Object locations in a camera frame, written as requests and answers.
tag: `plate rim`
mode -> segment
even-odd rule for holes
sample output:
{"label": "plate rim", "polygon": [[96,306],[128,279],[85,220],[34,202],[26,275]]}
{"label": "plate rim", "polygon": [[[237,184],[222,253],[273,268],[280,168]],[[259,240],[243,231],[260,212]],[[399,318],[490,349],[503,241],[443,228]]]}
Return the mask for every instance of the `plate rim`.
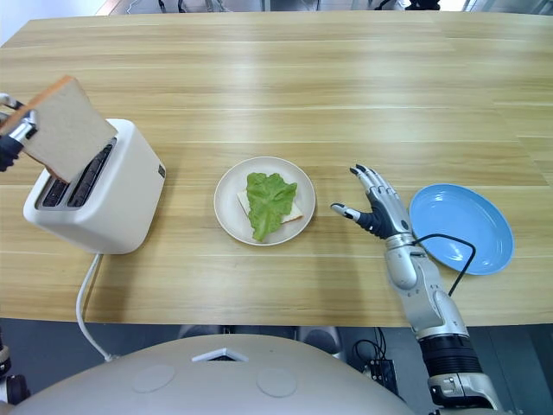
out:
{"label": "plate rim", "polygon": [[[507,218],[503,215],[503,213],[501,212],[501,210],[495,206],[491,201],[489,201],[486,197],[484,197],[483,195],[479,194],[478,192],[475,192],[474,190],[470,189],[470,188],[467,188],[465,186],[461,186],[460,184],[454,184],[454,183],[433,183],[433,184],[430,184],[428,186],[424,186],[423,188],[420,188],[419,190],[417,190],[417,192],[413,195],[413,197],[411,198],[410,200],[410,203],[409,203],[409,217],[410,217],[410,220],[411,220],[411,226],[413,228],[413,233],[415,234],[415,236],[417,238],[420,238],[419,235],[416,234],[415,232],[415,223],[413,221],[413,219],[411,218],[411,209],[413,208],[413,203],[415,202],[416,198],[423,192],[425,191],[426,189],[428,188],[434,188],[434,187],[449,187],[449,188],[460,188],[462,189],[463,191],[467,191],[468,193],[472,194],[472,195],[475,195],[477,196],[478,199],[481,199],[485,202],[487,202],[489,205],[491,205],[493,207],[493,209],[496,210],[496,212],[499,214],[499,217],[501,218],[501,220],[505,223],[506,225],[506,228],[507,230],[509,231],[509,239],[511,240],[511,243],[512,243],[512,248],[511,248],[511,251],[509,252],[509,255],[508,255],[508,260],[506,260],[506,262],[500,266],[498,269],[496,269],[495,271],[487,271],[487,272],[473,272],[473,271],[469,271],[467,270],[467,274],[469,275],[492,275],[492,274],[496,274],[498,272],[501,272],[503,271],[512,261],[512,258],[514,256],[514,253],[515,253],[515,237],[514,237],[514,234],[512,233],[512,229],[511,229],[511,225],[509,224],[509,221],[507,220]],[[424,249],[426,251],[428,251],[428,253],[430,255],[432,255],[432,257],[434,259],[436,259],[438,262],[440,262],[441,264],[447,266],[448,268],[451,268],[455,271],[461,271],[462,267],[460,267],[459,269],[453,267],[452,265],[450,264],[446,264],[442,259],[438,258],[433,252],[430,251],[430,249],[428,249],[428,247],[426,246],[426,243],[427,241],[423,241],[421,244],[424,246]]]}
{"label": "plate rim", "polygon": [[[308,216],[308,219],[307,221],[305,222],[305,225],[303,225],[303,227],[298,230],[297,233],[289,236],[288,238],[284,239],[284,240],[281,240],[279,242],[272,242],[270,244],[264,244],[262,242],[250,242],[249,240],[244,240],[244,239],[241,239],[239,238],[238,236],[235,236],[233,235],[226,227],[225,225],[223,225],[223,223],[221,222],[221,219],[219,217],[219,214],[217,212],[217,205],[216,205],[216,200],[217,200],[217,194],[219,192],[219,186],[220,184],[225,180],[225,178],[231,173],[231,171],[233,171],[234,169],[236,169],[239,165],[241,164],[244,164],[244,163],[248,163],[248,162],[251,162],[252,160],[257,160],[259,158],[270,158],[270,159],[273,159],[273,160],[279,160],[281,162],[285,162],[295,168],[297,168],[298,170],[300,170],[308,179],[308,182],[309,182],[309,189],[311,191],[311,193],[313,194],[313,200],[315,201],[313,203],[313,208],[310,209],[311,212],[309,214],[306,214],[306,216]],[[289,240],[295,238],[297,235],[299,235],[300,233],[302,233],[304,231],[304,229],[308,226],[308,224],[311,222],[311,220],[313,219],[313,215],[315,214],[315,209],[317,207],[317,197],[316,197],[316,193],[315,193],[315,186],[313,185],[313,182],[311,181],[311,178],[308,176],[308,174],[303,171],[302,168],[300,168],[299,166],[297,166],[296,164],[284,159],[284,158],[281,158],[281,157],[274,157],[274,156],[256,156],[256,157],[251,157],[251,158],[248,158],[246,160],[242,160],[241,162],[239,163],[236,163],[235,165],[233,165],[231,168],[229,168],[229,170],[226,171],[226,173],[221,176],[221,178],[219,179],[219,182],[217,183],[217,186],[215,187],[215,193],[213,194],[213,210],[215,211],[215,217],[217,218],[217,222],[220,224],[220,226],[225,230],[226,233],[228,233],[230,236],[232,236],[235,240],[238,240],[244,244],[247,244],[247,245],[250,245],[250,246],[276,246],[276,245],[281,245],[283,244],[284,242],[288,242]]]}

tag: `wood grain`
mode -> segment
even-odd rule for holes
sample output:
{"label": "wood grain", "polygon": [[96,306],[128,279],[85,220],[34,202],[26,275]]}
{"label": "wood grain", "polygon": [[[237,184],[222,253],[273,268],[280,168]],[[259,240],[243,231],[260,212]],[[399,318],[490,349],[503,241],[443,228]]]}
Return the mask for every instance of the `wood grain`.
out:
{"label": "wood grain", "polygon": [[[552,23],[425,12],[36,21],[0,48],[0,89],[27,100],[70,73],[167,166],[145,243],[104,258],[87,321],[406,325],[382,242],[328,208],[368,208],[347,171],[362,162],[406,203],[454,182],[509,220],[512,263],[455,293],[468,324],[552,322]],[[315,185],[312,223],[281,246],[241,244],[215,219],[218,180],[251,156],[289,159]],[[22,217],[40,171],[23,156],[0,176],[0,316],[72,321],[92,258]],[[440,269],[449,287],[454,272]]]}

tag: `toaster slot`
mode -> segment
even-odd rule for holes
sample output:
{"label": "toaster slot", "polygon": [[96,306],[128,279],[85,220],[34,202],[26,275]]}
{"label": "toaster slot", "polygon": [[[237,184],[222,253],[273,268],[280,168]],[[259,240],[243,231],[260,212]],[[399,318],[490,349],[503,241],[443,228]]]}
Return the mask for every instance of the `toaster slot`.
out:
{"label": "toaster slot", "polygon": [[107,161],[108,156],[113,150],[115,145],[115,138],[113,138],[109,144],[107,144],[103,150],[101,150],[91,162],[88,163],[86,168],[83,170],[83,173],[80,175],[80,179],[77,182],[77,185],[73,189],[71,196],[69,197],[69,202],[67,205],[70,208],[80,208],[83,206],[88,199],[88,196],[94,188],[94,184],[99,178],[100,172]]}
{"label": "toaster slot", "polygon": [[42,201],[42,206],[46,208],[53,208],[60,204],[63,195],[66,193],[69,184],[62,182],[61,180],[54,181],[54,184],[48,191],[46,197]]}

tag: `robotic arm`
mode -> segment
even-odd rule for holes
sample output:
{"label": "robotic arm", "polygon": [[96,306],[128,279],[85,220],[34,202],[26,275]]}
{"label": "robotic arm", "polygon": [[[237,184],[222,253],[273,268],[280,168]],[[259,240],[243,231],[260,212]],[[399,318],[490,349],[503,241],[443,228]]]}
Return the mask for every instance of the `robotic arm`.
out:
{"label": "robotic arm", "polygon": [[436,265],[415,245],[409,215],[394,188],[376,171],[356,164],[350,171],[363,187],[372,212],[342,203],[331,208],[385,240],[388,280],[402,300],[405,314],[423,352],[429,390],[440,414],[466,408],[502,411],[493,384],[482,373],[467,327],[442,287]]}

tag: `plate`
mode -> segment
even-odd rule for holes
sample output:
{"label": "plate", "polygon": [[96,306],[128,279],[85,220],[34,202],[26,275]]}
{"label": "plate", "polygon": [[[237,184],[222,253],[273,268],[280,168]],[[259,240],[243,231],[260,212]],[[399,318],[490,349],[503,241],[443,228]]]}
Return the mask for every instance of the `plate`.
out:
{"label": "plate", "polygon": [[[488,275],[511,262],[514,238],[509,223],[486,198],[455,184],[434,184],[419,190],[410,203],[409,214],[417,238],[445,233],[476,246],[476,256],[467,273]],[[458,242],[433,238],[424,248],[438,261],[460,271],[472,250]]]}
{"label": "plate", "polygon": [[[253,229],[237,194],[245,190],[250,173],[278,173],[286,183],[297,183],[294,202],[303,212],[303,217],[284,223],[277,231],[269,233],[263,242],[252,238]],[[295,164],[276,157],[255,157],[237,164],[219,181],[213,198],[215,215],[219,224],[233,238],[245,244],[273,246],[298,235],[308,225],[315,212],[315,189],[308,175]]]}

